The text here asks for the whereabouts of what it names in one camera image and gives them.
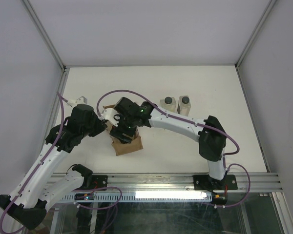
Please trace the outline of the clear bottle dark cap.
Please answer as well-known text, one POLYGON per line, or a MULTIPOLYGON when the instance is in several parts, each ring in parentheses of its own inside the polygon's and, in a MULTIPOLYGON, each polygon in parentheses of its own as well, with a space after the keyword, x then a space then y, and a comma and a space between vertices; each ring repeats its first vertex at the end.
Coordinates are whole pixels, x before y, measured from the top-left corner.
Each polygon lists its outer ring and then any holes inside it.
POLYGON ((160 106, 167 111, 175 112, 177 104, 174 97, 165 97, 160 100, 160 106))
POLYGON ((179 96, 177 113, 183 116, 188 116, 191 109, 189 96, 179 96))

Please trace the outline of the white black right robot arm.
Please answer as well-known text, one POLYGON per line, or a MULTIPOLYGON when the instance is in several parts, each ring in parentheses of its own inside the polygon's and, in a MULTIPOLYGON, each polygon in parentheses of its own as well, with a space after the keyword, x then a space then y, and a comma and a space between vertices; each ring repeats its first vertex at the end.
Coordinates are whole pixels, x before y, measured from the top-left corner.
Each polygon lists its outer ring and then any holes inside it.
POLYGON ((165 129, 198 143, 199 155, 208 163, 207 177, 199 182, 203 190, 224 190, 226 185, 225 146, 229 136, 214 116, 193 119, 175 114, 156 104, 141 105, 122 97, 113 108, 104 110, 104 118, 112 124, 110 135, 129 144, 138 127, 165 129))

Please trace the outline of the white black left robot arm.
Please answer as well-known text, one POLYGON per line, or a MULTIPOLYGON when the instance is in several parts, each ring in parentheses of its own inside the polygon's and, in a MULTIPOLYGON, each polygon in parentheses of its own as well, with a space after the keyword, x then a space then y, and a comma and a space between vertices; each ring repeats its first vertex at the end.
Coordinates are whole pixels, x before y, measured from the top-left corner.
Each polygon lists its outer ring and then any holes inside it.
POLYGON ((0 195, 0 207, 28 230, 37 228, 50 208, 65 194, 92 185, 93 172, 81 165, 52 186, 47 182, 60 163, 85 137, 95 137, 106 125, 87 104, 76 105, 68 117, 53 127, 45 139, 39 157, 21 183, 8 195, 0 195))

